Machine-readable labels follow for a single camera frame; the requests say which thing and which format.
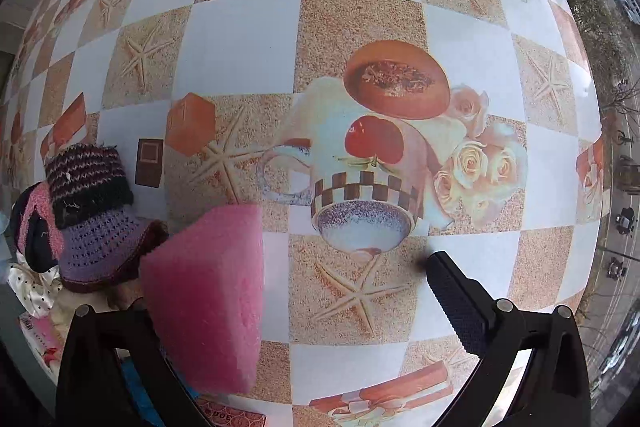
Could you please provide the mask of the purple black knitted hat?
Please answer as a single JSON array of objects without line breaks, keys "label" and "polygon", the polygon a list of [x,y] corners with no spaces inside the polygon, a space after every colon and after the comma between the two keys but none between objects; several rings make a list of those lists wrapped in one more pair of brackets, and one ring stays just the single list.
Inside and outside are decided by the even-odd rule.
[{"label": "purple black knitted hat", "polygon": [[168,239],[163,222],[134,212],[134,194],[115,147],[67,147],[49,161],[46,176],[63,237],[58,266],[69,291],[94,293],[136,279],[141,258]]}]

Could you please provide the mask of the pink sponge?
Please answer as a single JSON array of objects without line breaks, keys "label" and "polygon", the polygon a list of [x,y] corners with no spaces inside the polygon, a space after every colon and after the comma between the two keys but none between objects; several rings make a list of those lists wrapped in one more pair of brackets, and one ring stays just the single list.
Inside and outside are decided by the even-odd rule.
[{"label": "pink sponge", "polygon": [[140,260],[154,331],[190,387],[247,393],[256,381],[264,244],[257,205],[215,207]]}]

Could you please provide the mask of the pink navy sock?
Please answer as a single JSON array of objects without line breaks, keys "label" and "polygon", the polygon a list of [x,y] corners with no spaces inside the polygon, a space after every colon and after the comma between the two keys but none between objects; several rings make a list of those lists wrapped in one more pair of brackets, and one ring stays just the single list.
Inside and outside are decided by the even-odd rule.
[{"label": "pink navy sock", "polygon": [[61,231],[55,225],[49,185],[38,182],[18,196],[10,225],[16,249],[32,271],[47,272],[58,264],[64,249]]}]

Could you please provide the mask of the teal blue scrunchie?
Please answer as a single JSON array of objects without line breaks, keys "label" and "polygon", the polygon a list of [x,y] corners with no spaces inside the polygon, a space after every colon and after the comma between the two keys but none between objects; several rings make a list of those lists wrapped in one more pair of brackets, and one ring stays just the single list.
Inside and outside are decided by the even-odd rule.
[{"label": "teal blue scrunchie", "polygon": [[122,373],[124,374],[130,395],[132,399],[134,399],[134,403],[136,403],[141,417],[153,426],[164,427],[160,415],[158,415],[145,387],[142,385],[141,378],[137,369],[134,367],[134,363],[128,358],[122,361],[120,367],[122,368]]}]

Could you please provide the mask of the floral tissue pack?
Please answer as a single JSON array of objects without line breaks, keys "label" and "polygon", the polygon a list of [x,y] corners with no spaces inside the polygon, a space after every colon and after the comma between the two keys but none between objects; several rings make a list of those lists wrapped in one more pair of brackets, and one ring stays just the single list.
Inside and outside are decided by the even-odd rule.
[{"label": "floral tissue pack", "polygon": [[34,348],[48,369],[52,362],[58,363],[62,355],[62,340],[49,317],[33,317],[24,312],[18,318],[27,343]]}]

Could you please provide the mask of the beige rolled sock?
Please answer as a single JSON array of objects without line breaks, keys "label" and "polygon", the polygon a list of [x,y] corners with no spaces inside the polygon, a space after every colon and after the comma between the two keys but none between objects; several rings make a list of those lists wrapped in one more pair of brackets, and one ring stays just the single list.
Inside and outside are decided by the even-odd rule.
[{"label": "beige rolled sock", "polygon": [[142,297],[143,291],[139,279],[107,287],[104,291],[93,291],[93,293],[75,293],[63,287],[56,296],[49,317],[54,326],[67,327],[76,309],[82,305],[93,307],[96,312],[126,310]]}]

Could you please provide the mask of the red patterned cardboard box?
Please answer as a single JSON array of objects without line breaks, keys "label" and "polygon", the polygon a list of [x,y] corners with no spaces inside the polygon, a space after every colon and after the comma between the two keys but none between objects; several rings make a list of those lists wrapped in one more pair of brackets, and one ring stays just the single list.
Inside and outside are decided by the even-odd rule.
[{"label": "red patterned cardboard box", "polygon": [[244,411],[201,395],[195,403],[212,426],[218,427],[266,427],[268,418],[263,413]]}]

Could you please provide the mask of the checkered starfish tablecloth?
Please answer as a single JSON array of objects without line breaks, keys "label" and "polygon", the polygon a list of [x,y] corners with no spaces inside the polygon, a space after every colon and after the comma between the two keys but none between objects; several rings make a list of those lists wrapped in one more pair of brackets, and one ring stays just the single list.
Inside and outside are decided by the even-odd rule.
[{"label": "checkered starfish tablecloth", "polygon": [[413,268],[576,307],[600,228],[596,88],[566,0],[38,0],[1,91],[1,208],[117,148],[179,232],[262,207],[273,426],[431,426],[477,359]]}]

